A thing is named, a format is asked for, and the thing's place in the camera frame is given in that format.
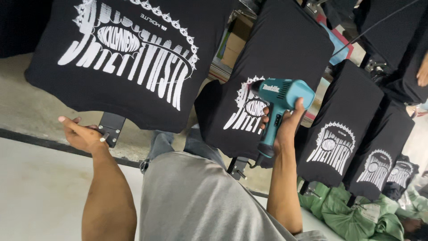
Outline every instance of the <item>heat gun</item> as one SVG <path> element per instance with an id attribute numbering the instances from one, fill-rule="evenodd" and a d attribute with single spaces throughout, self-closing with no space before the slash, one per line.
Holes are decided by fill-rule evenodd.
<path id="1" fill-rule="evenodd" d="M 300 79 L 268 78 L 253 82 L 249 87 L 255 96 L 269 103 L 269 122 L 266 123 L 257 149 L 260 154 L 254 168 L 264 157 L 274 156 L 273 142 L 286 110 L 294 110 L 297 98 L 303 97 L 303 107 L 307 110 L 315 99 L 314 91 Z"/>

